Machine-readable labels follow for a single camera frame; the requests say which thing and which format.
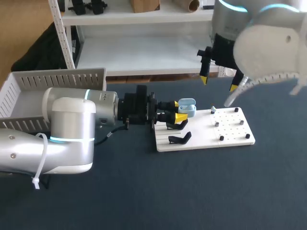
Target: wooden floor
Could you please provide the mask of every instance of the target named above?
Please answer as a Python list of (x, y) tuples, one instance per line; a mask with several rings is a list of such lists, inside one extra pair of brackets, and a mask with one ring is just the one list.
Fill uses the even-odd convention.
[(48, 0), (0, 0), (0, 86), (52, 22)]

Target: white cable tie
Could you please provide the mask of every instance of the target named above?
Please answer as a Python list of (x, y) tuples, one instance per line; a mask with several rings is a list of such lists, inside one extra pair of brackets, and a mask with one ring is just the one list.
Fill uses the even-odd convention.
[(36, 137), (39, 137), (40, 135), (43, 137), (43, 140), (44, 140), (44, 148), (43, 148), (42, 158), (40, 160), (40, 163), (39, 163), (38, 169), (36, 171), (35, 177), (32, 179), (32, 183), (34, 184), (35, 189), (39, 189), (39, 176), (40, 176), (42, 169), (44, 167), (44, 164), (45, 164), (45, 160), (46, 160), (46, 157), (47, 157), (47, 147), (48, 147), (47, 136), (44, 133), (38, 133), (38, 134), (36, 134)]

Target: cardboard tube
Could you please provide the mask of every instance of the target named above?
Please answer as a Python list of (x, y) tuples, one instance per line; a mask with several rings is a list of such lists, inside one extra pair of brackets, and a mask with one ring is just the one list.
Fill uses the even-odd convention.
[(199, 0), (174, 0), (174, 2), (189, 12), (195, 12), (200, 6)]

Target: light blue case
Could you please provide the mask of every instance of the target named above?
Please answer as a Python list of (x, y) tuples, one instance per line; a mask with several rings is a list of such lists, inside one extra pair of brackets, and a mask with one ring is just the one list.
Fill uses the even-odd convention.
[(188, 114), (189, 117), (193, 117), (196, 114), (196, 101), (193, 98), (182, 98), (178, 101), (179, 108), (178, 113)]

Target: cardboard box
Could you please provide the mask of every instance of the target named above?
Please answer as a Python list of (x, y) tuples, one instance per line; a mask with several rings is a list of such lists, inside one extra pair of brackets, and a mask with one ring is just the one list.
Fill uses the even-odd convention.
[(160, 10), (160, 0), (130, 0), (130, 3), (135, 13)]

